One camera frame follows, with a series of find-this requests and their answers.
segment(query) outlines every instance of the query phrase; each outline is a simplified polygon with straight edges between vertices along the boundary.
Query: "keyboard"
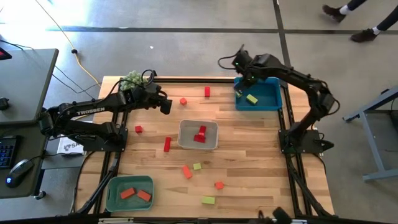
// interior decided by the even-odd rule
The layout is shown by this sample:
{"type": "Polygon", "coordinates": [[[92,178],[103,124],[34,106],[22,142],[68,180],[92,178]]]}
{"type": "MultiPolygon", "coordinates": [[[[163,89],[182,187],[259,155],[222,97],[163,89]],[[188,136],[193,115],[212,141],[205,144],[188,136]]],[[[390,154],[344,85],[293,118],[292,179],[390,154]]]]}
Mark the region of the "keyboard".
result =
{"type": "Polygon", "coordinates": [[[14,166],[20,136],[0,137],[0,169],[10,169],[14,166]]]}

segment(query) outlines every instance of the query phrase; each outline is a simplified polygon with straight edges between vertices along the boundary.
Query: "person's leg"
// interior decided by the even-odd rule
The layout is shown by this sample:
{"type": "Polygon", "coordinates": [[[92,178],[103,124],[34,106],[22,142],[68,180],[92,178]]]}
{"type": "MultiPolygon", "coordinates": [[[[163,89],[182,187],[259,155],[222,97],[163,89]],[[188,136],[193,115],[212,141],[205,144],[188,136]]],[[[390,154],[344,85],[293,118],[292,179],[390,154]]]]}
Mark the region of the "person's leg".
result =
{"type": "Polygon", "coordinates": [[[358,34],[351,36],[351,40],[355,42],[365,42],[374,40],[381,31],[388,30],[398,21],[398,6],[376,27],[364,30],[358,34]]]}
{"type": "Polygon", "coordinates": [[[322,10],[326,15],[331,16],[331,18],[336,22],[341,22],[346,15],[362,5],[364,2],[366,2],[366,0],[351,0],[347,5],[338,8],[323,5],[322,10]]]}

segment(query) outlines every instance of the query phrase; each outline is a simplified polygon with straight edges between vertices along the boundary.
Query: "computer mouse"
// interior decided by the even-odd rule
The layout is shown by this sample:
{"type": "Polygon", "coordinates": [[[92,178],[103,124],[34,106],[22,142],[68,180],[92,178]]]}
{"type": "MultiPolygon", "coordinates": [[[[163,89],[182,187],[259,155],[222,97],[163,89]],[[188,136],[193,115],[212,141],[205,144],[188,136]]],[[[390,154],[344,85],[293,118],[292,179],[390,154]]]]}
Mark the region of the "computer mouse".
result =
{"type": "Polygon", "coordinates": [[[33,168],[33,165],[33,162],[28,159],[19,161],[6,177],[7,187],[18,187],[24,180],[26,174],[28,174],[28,172],[33,168]]]}

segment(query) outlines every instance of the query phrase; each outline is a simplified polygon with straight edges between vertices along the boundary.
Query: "small block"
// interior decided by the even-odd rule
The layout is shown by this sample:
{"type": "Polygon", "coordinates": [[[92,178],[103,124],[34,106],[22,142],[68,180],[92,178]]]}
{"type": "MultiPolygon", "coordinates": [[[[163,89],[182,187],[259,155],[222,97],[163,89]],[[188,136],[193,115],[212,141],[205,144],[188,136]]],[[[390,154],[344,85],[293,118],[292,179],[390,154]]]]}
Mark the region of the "small block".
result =
{"type": "Polygon", "coordinates": [[[187,100],[183,97],[180,99],[180,104],[181,105],[186,105],[187,104],[187,100]]]}
{"type": "Polygon", "coordinates": [[[137,134],[142,133],[142,127],[141,127],[141,125],[136,126],[136,133],[137,133],[137,134]]]}
{"type": "Polygon", "coordinates": [[[137,194],[138,197],[144,199],[145,201],[149,202],[152,195],[148,194],[147,192],[140,190],[137,194]]]}
{"type": "Polygon", "coordinates": [[[206,133],[206,126],[201,125],[201,126],[200,126],[200,129],[199,129],[199,134],[202,135],[202,136],[204,136],[205,133],[206,133]]]}
{"type": "Polygon", "coordinates": [[[193,137],[193,140],[200,143],[206,143],[206,137],[201,134],[196,134],[195,137],[193,137]]]}
{"type": "Polygon", "coordinates": [[[210,97],[210,87],[205,87],[205,97],[210,97]]]}
{"type": "Polygon", "coordinates": [[[201,164],[200,164],[200,162],[193,165],[193,170],[200,170],[200,169],[201,169],[201,164]]]}
{"type": "Polygon", "coordinates": [[[242,94],[238,93],[237,91],[235,92],[236,97],[240,98],[242,94]]]}
{"type": "Polygon", "coordinates": [[[216,198],[215,197],[208,197],[208,196],[202,196],[201,198],[202,203],[214,205],[216,203],[216,198]]]}
{"type": "Polygon", "coordinates": [[[256,97],[254,97],[254,96],[252,96],[252,95],[250,95],[250,94],[248,94],[248,96],[246,97],[246,99],[250,102],[250,103],[252,103],[252,104],[256,104],[257,103],[257,99],[256,99],[256,97]]]}
{"type": "Polygon", "coordinates": [[[185,175],[185,177],[186,177],[187,179],[189,179],[189,178],[192,177],[192,173],[191,173],[191,171],[189,170],[189,168],[188,168],[187,165],[185,165],[185,166],[182,167],[182,172],[184,173],[184,175],[185,175]]]}
{"type": "Polygon", "coordinates": [[[120,193],[120,197],[121,197],[122,199],[126,199],[126,198],[128,198],[128,197],[134,195],[135,193],[136,193],[136,191],[134,191],[134,188],[130,188],[130,189],[127,189],[127,190],[121,192],[121,193],[120,193]]]}
{"type": "Polygon", "coordinates": [[[217,190],[221,190],[224,188],[224,183],[222,183],[221,181],[216,182],[216,188],[217,190]]]}
{"type": "Polygon", "coordinates": [[[169,152],[170,151],[170,143],[172,141],[171,137],[166,137],[166,141],[164,142],[164,151],[169,152]]]}

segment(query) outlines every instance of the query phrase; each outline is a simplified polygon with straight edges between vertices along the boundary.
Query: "teal bin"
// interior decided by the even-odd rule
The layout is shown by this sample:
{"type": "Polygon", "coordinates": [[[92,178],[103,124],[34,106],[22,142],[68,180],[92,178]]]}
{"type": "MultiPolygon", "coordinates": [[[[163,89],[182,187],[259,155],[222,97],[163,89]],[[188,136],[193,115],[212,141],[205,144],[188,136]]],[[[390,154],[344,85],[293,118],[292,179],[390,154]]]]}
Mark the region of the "teal bin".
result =
{"type": "Polygon", "coordinates": [[[124,177],[113,177],[108,184],[108,195],[106,197],[106,209],[110,212],[138,211],[151,208],[155,197],[154,181],[146,175],[133,175],[124,177]],[[120,193],[134,188],[136,193],[126,199],[120,197],[120,193]],[[137,196],[138,191],[143,190],[152,197],[146,202],[137,196]]]}
{"type": "MultiPolygon", "coordinates": [[[[240,82],[242,78],[235,78],[234,84],[240,82]]],[[[280,95],[279,79],[270,77],[264,80],[258,80],[243,91],[241,97],[235,95],[235,108],[241,111],[274,111],[282,107],[282,97],[280,95]],[[248,94],[257,98],[258,102],[252,105],[246,97],[248,94]]]]}

